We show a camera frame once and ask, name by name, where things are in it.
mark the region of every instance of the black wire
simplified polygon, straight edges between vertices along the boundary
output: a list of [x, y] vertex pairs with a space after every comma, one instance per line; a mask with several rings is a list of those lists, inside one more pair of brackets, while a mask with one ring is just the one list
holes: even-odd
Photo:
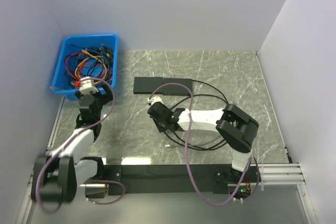
[[227, 98], [226, 98], [226, 96], [225, 96], [225, 95], [221, 92], [221, 90], [219, 90], [218, 88], [216, 88], [216, 87], [212, 86], [211, 84], [206, 83], [206, 82], [204, 82], [204, 81], [198, 81], [198, 80], [193, 80], [193, 81], [195, 81], [195, 82], [199, 82], [199, 83], [202, 83], [202, 84], [205, 84], [205, 85], [208, 85], [209, 87], [211, 87], [211, 88], [217, 90], [217, 91], [224, 97], [225, 102], [226, 102], [227, 104], [229, 103], [228, 100], [227, 100]]
[[[175, 134], [175, 136], [181, 140], [183, 143], [185, 143], [185, 141], [183, 141], [179, 136], [177, 136], [177, 134], [175, 132], [173, 132]], [[171, 140], [173, 141], [175, 144], [178, 144], [180, 146], [185, 146], [185, 144], [181, 144], [178, 141], [176, 141], [175, 139], [171, 138], [166, 132], [164, 132], [164, 134]], [[189, 149], [195, 150], [195, 151], [215, 151], [219, 148], [222, 148], [224, 145], [226, 145], [227, 142], [223, 139], [221, 140], [219, 143], [209, 147], [209, 148], [203, 148], [197, 145], [193, 145], [193, 146], [188, 146]]]
[[[193, 95], [193, 97], [215, 97], [215, 98], [218, 98], [220, 100], [222, 100], [223, 102], [225, 102], [227, 104], [227, 102], [221, 98], [221, 97], [218, 97], [216, 95], [213, 95], [213, 94], [195, 94]], [[175, 105], [173, 105], [170, 109], [172, 110], [173, 108], [175, 108], [176, 106], [180, 105], [182, 102], [190, 99], [191, 97], [186, 97], [186, 98], [183, 98], [181, 101], [179, 101], [178, 103], [176, 103]]]
[[[182, 138], [180, 138], [180, 137], [176, 134], [176, 132], [173, 132], [173, 134], [174, 134], [180, 141], [182, 141], [182, 142], [184, 143], [184, 145], [185, 145], [185, 141], [184, 141]], [[204, 148], [204, 147], [200, 147], [200, 146], [197, 146], [197, 145], [193, 145], [192, 147], [197, 147], [197, 148], [200, 148], [200, 149], [204, 149], [205, 151], [214, 151], [214, 150], [217, 150], [217, 149], [219, 149], [219, 148], [221, 148], [221, 147], [223, 147], [224, 145], [227, 144], [226, 142], [225, 142], [225, 143], [224, 143], [224, 142], [225, 142], [225, 140], [222, 139], [220, 142], [218, 142], [217, 144], [215, 144], [215, 145], [213, 145], [213, 146], [211, 146], [211, 147], [209, 147], [209, 148]]]
[[[218, 98], [218, 99], [222, 100], [222, 101], [225, 102], [226, 104], [229, 103], [228, 100], [227, 100], [227, 98], [226, 98], [226, 96], [225, 96], [219, 89], [217, 89], [216, 87], [214, 87], [214, 86], [212, 86], [212, 85], [210, 85], [210, 84], [208, 84], [208, 83], [206, 83], [206, 82], [203, 82], [203, 81], [198, 81], [198, 80], [193, 80], [193, 81], [195, 81], [195, 82], [199, 82], [199, 83], [202, 83], [202, 84], [205, 84], [205, 85], [208, 85], [208, 86], [212, 87], [213, 89], [217, 90], [217, 91], [224, 97], [224, 99], [221, 98], [221, 97], [219, 97], [219, 96], [217, 96], [217, 95], [213, 95], [213, 94], [195, 94], [195, 95], [193, 95], [194, 97], [201, 97], [201, 96], [204, 96], [204, 97], [215, 97], [215, 98]], [[186, 101], [186, 100], [188, 100], [188, 99], [190, 99], [190, 98], [191, 98], [191, 97], [186, 97], [186, 98], [182, 99], [181, 101], [179, 101], [178, 103], [176, 103], [175, 105], [173, 105], [173, 106], [170, 108], [170, 110], [172, 110], [173, 108], [177, 107], [179, 104], [181, 104], [182, 102], [184, 102], [184, 101]], [[180, 141], [182, 141], [184, 144], [181, 144], [181, 143], [179, 143], [178, 141], [174, 140], [174, 139], [171, 138], [166, 132], [164, 132], [164, 134], [165, 134], [171, 141], [173, 141], [174, 143], [176, 143], [176, 144], [178, 144], [178, 145], [180, 145], [180, 146], [185, 146], [185, 141], [184, 141], [182, 138], [180, 138], [175, 132], [173, 132], [173, 134], [177, 137], [177, 139], [179, 139]], [[189, 148], [189, 149], [192, 149], [192, 150], [196, 150], [196, 151], [215, 151], [215, 150], [217, 150], [217, 149], [219, 149], [219, 148], [222, 148], [222, 147], [223, 147], [224, 145], [226, 145], [226, 144], [227, 144], [227, 142], [226, 142], [224, 139], [222, 139], [220, 142], [218, 142], [217, 144], [215, 144], [215, 145], [213, 145], [213, 146], [211, 146], [211, 147], [209, 147], [209, 148], [203, 148], [203, 147], [200, 147], [200, 146], [197, 146], [197, 145], [188, 146], [188, 148]]]

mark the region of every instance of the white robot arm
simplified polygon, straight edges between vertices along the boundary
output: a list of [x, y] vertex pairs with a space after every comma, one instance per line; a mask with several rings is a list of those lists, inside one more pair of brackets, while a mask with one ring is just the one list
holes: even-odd
[[[103, 105], [113, 99], [108, 86], [103, 84], [102, 87], [105, 94], [98, 91], [92, 80], [81, 80], [79, 91], [76, 92], [80, 104], [76, 128], [60, 147], [36, 159], [31, 189], [32, 200], [36, 200], [38, 188], [42, 201], [71, 202], [79, 185], [90, 178], [100, 178], [103, 175], [104, 165], [101, 157], [84, 157], [80, 160], [81, 153], [99, 136]], [[38, 176], [49, 159], [52, 163], [37, 185]]]
[[187, 131], [191, 113], [192, 130], [219, 132], [233, 149], [232, 168], [242, 172], [251, 157], [251, 147], [257, 135], [259, 124], [251, 116], [233, 104], [217, 110], [190, 112], [189, 109], [167, 108], [162, 99], [154, 96], [148, 99], [148, 114], [160, 132], [170, 130]]

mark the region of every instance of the white panel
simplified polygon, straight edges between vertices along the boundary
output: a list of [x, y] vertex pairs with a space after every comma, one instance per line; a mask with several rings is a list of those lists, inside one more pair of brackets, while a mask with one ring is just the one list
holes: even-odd
[[259, 50], [285, 0], [47, 0], [66, 35], [127, 49]]
[[336, 0], [287, 0], [260, 63], [320, 223], [335, 222]]
[[0, 223], [14, 223], [60, 97], [49, 90], [62, 33], [44, 0], [0, 0]]

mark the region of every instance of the blue plastic bin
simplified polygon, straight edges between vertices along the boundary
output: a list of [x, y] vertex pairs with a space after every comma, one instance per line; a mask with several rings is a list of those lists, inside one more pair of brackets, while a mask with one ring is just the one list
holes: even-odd
[[117, 63], [118, 63], [118, 43], [119, 37], [116, 34], [94, 34], [94, 35], [78, 35], [70, 36], [63, 40], [61, 51], [56, 65], [53, 81], [51, 83], [51, 90], [55, 94], [65, 95], [69, 100], [77, 100], [75, 92], [78, 89], [73, 89], [70, 85], [70, 78], [65, 75], [65, 58], [80, 51], [82, 48], [98, 46], [105, 44], [112, 48], [113, 51], [113, 68], [112, 68], [112, 84], [114, 88], [117, 81]]

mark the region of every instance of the purple cable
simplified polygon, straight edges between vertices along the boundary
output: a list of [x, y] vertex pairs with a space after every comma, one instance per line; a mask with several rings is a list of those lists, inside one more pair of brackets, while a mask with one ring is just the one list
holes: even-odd
[[88, 199], [89, 202], [92, 202], [96, 205], [109, 205], [109, 204], [113, 204], [113, 203], [116, 203], [117, 201], [121, 200], [121, 198], [125, 195], [126, 193], [126, 188], [125, 186], [123, 185], [123, 183], [120, 183], [118, 181], [113, 181], [113, 180], [94, 180], [92, 179], [91, 181], [93, 182], [98, 182], [98, 183], [107, 183], [107, 184], [117, 184], [119, 186], [122, 187], [122, 193], [121, 195], [119, 196], [119, 198], [113, 200], [113, 201], [109, 201], [109, 202], [99, 202], [99, 201], [94, 201], [92, 199]]
[[[106, 84], [109, 89], [111, 90], [112, 92], [112, 95], [113, 95], [113, 100], [112, 100], [112, 106], [111, 106], [111, 110], [101, 119], [99, 120], [98, 122], [84, 128], [83, 130], [81, 130], [80, 132], [78, 132], [76, 135], [72, 136], [70, 138], [70, 140], [64, 145], [63, 149], [60, 149], [58, 152], [56, 152], [51, 158], [48, 159], [48, 161], [44, 164], [44, 166], [42, 167], [40, 173], [38, 174], [38, 177], [37, 177], [37, 181], [36, 181], [36, 189], [35, 189], [35, 196], [36, 196], [36, 201], [37, 203], [40, 205], [41, 209], [48, 213], [48, 214], [54, 214], [56, 213], [60, 206], [61, 206], [61, 203], [58, 205], [58, 207], [56, 209], [53, 209], [53, 210], [49, 210], [49, 209], [46, 209], [43, 205], [43, 202], [42, 202], [42, 199], [41, 199], [41, 195], [40, 195], [40, 185], [41, 185], [41, 181], [42, 181], [42, 177], [45, 173], [45, 171], [47, 170], [47, 168], [49, 167], [49, 165], [59, 157], [60, 153], [62, 151], [64, 151], [74, 140], [77, 136], [79, 136], [80, 134], [82, 134], [84, 131], [87, 131], [89, 129], [91, 129], [92, 127], [96, 126], [97, 124], [101, 123], [102, 121], [104, 121], [113, 111], [113, 108], [114, 108], [114, 103], [116, 102], [116, 95], [114, 93], [114, 90], [112, 89], [111, 85], [109, 85], [106, 81], [102, 80], [102, 79], [99, 79], [99, 78], [95, 78], [95, 77], [90, 77], [90, 78], [86, 78], [86, 80], [93, 80], [93, 81], [101, 81], [103, 82], [104, 84]], [[115, 203], [117, 202], [118, 200], [120, 200], [124, 194], [125, 194], [125, 186], [123, 184], [121, 184], [120, 182], [117, 182], [117, 181], [111, 181], [111, 180], [98, 180], [99, 181], [103, 181], [103, 183], [110, 183], [110, 184], [118, 184], [120, 185], [122, 188], [123, 188], [123, 192], [121, 194], [121, 196], [114, 200], [114, 201], [111, 201], [111, 202], [106, 202], [104, 204], [99, 204], [99, 205], [107, 205], [107, 204], [112, 204], [112, 203]]]
[[189, 105], [189, 111], [190, 111], [190, 114], [189, 114], [189, 127], [188, 127], [188, 130], [187, 130], [187, 134], [186, 134], [186, 138], [185, 138], [185, 145], [184, 145], [184, 155], [185, 155], [185, 162], [186, 162], [186, 166], [187, 166], [187, 171], [188, 171], [188, 175], [189, 175], [189, 178], [190, 178], [190, 181], [195, 189], [195, 191], [197, 192], [197, 194], [206, 202], [208, 203], [209, 205], [213, 206], [213, 207], [222, 207], [226, 204], [228, 204], [233, 198], [234, 198], [234, 195], [237, 193], [237, 191], [239, 190], [239, 187], [240, 187], [240, 184], [242, 183], [243, 179], [244, 179], [244, 176], [251, 164], [251, 161], [252, 161], [252, 158], [254, 159], [255, 163], [256, 163], [256, 167], [257, 167], [257, 183], [256, 183], [256, 187], [255, 189], [253, 190], [253, 192], [251, 193], [250, 196], [248, 196], [246, 199], [250, 198], [253, 194], [255, 194], [256, 190], [257, 190], [257, 187], [259, 185], [259, 179], [260, 179], [260, 171], [259, 171], [259, 166], [258, 166], [258, 162], [257, 162], [257, 159], [254, 157], [254, 156], [251, 156], [249, 159], [248, 159], [248, 162], [245, 166], [245, 169], [243, 170], [243, 173], [239, 179], [239, 182], [235, 188], [235, 190], [233, 191], [233, 193], [230, 195], [230, 197], [227, 198], [226, 201], [222, 202], [222, 203], [212, 203], [211, 201], [209, 201], [199, 190], [199, 188], [197, 187], [196, 185], [196, 182], [195, 182], [195, 179], [194, 179], [194, 176], [193, 176], [193, 173], [191, 171], [191, 168], [190, 168], [190, 164], [189, 164], [189, 159], [188, 159], [188, 141], [189, 141], [189, 138], [190, 138], [190, 131], [191, 131], [191, 127], [192, 127], [192, 123], [193, 123], [193, 120], [192, 120], [192, 117], [191, 117], [191, 110], [192, 110], [192, 105], [193, 105], [193, 100], [194, 100], [194, 96], [193, 96], [193, 92], [185, 85], [182, 85], [182, 84], [179, 84], [179, 83], [166, 83], [164, 85], [161, 85], [160, 87], [158, 87], [157, 89], [154, 90], [154, 92], [149, 96], [149, 98], [151, 99], [155, 93], [162, 87], [164, 86], [168, 86], [168, 85], [176, 85], [176, 86], [180, 86], [184, 89], [186, 89], [189, 94], [190, 94], [190, 105]]

